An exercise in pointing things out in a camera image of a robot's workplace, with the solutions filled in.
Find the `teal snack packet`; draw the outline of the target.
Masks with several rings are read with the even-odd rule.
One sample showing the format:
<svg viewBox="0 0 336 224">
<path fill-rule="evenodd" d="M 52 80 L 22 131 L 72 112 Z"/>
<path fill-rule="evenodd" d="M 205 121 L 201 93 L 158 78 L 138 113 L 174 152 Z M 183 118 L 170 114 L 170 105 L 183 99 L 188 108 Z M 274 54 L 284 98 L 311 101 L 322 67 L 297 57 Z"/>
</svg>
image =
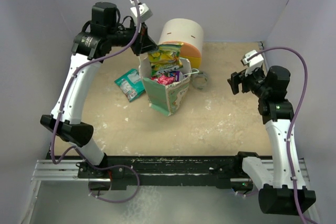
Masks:
<svg viewBox="0 0 336 224">
<path fill-rule="evenodd" d="M 114 82 L 122 90 L 129 102 L 134 101 L 145 92 L 137 69 L 129 70 Z"/>
</svg>

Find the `purple berry candy bag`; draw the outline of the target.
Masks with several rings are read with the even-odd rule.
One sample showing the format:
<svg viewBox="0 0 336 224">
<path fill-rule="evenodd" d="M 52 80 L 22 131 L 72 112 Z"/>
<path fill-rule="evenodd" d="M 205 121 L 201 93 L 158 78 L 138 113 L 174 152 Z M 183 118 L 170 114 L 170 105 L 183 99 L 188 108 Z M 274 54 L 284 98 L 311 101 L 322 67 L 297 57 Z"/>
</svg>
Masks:
<svg viewBox="0 0 336 224">
<path fill-rule="evenodd" d="M 175 73 L 175 81 L 176 81 L 176 82 L 180 82 L 180 81 L 182 81 L 183 79 L 184 79 L 184 75 L 183 75 L 183 73 L 180 72 L 180 71 L 176 71 L 176 73 Z"/>
</svg>

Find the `small red snack packet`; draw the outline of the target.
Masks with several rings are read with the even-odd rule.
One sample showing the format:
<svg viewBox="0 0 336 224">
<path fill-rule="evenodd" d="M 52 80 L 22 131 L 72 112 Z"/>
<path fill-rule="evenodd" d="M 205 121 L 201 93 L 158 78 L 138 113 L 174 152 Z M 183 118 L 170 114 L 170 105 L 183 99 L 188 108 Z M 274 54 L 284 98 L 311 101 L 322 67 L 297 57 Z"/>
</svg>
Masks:
<svg viewBox="0 0 336 224">
<path fill-rule="evenodd" d="M 168 77 L 165 75 L 161 75 L 159 77 L 152 77 L 151 80 L 154 81 L 155 83 L 166 86 L 166 85 L 174 83 L 175 77 Z"/>
</svg>

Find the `green Fresh paper bag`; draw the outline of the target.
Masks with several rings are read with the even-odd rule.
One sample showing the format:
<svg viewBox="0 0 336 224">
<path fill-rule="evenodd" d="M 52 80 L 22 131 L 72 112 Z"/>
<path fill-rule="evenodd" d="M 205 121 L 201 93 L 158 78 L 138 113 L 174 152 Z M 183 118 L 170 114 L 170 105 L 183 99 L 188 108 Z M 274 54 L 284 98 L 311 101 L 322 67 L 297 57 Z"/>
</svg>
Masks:
<svg viewBox="0 0 336 224">
<path fill-rule="evenodd" d="M 151 79 L 151 66 L 148 58 L 140 60 L 139 76 L 148 95 L 150 107 L 165 116 L 176 113 L 187 94 L 192 75 L 198 73 L 198 69 L 192 68 L 188 59 L 181 58 L 181 62 L 183 68 L 180 72 L 184 78 L 180 82 L 163 85 Z"/>
</svg>

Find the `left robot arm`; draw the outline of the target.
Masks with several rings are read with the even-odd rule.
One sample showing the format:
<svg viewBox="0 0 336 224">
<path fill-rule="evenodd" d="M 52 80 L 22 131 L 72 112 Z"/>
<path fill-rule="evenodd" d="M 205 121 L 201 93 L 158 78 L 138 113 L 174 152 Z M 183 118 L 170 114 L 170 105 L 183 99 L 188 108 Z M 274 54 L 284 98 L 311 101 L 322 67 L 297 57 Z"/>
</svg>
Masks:
<svg viewBox="0 0 336 224">
<path fill-rule="evenodd" d="M 96 178 L 108 172 L 107 156 L 93 139 L 94 128 L 82 121 L 83 106 L 96 73 L 105 60 L 112 57 L 113 47 L 128 48 L 139 56 L 157 48 L 148 34 L 146 20 L 152 11 L 145 3 L 133 0 L 130 9 L 130 25 L 124 27 L 116 4 L 97 2 L 91 9 L 91 19 L 74 38 L 70 67 L 60 97 L 50 114 L 40 118 L 43 127 L 52 133 L 50 157 L 54 164 L 56 137 L 67 142 L 69 150 L 75 150 L 90 163 L 90 173 Z"/>
</svg>

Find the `large green Foxs bag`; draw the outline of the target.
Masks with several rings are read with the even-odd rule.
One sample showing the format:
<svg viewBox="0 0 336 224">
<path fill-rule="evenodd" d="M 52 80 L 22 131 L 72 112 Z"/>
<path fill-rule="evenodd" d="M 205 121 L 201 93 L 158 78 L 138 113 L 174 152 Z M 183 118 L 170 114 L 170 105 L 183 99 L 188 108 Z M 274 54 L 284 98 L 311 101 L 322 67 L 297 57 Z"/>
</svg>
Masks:
<svg viewBox="0 0 336 224">
<path fill-rule="evenodd" d="M 148 53 L 151 66 L 151 76 L 157 77 L 162 74 L 179 70 L 183 67 L 180 53 L 183 43 L 160 44 L 157 50 Z"/>
</svg>

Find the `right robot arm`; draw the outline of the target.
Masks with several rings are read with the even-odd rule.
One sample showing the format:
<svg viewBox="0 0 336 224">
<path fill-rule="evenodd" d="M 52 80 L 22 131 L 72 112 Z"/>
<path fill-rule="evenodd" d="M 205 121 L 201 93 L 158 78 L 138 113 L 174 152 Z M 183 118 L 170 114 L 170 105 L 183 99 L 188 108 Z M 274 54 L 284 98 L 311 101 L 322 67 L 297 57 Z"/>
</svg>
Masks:
<svg viewBox="0 0 336 224">
<path fill-rule="evenodd" d="M 264 73 L 257 67 L 234 72 L 227 81 L 233 94 L 251 92 L 258 98 L 258 111 L 272 148 L 272 172 L 256 154 L 247 154 L 234 164 L 234 173 L 252 179 L 263 213 L 303 214 L 316 202 L 316 194 L 307 188 L 297 156 L 292 125 L 295 113 L 286 99 L 290 72 L 274 66 Z"/>
</svg>

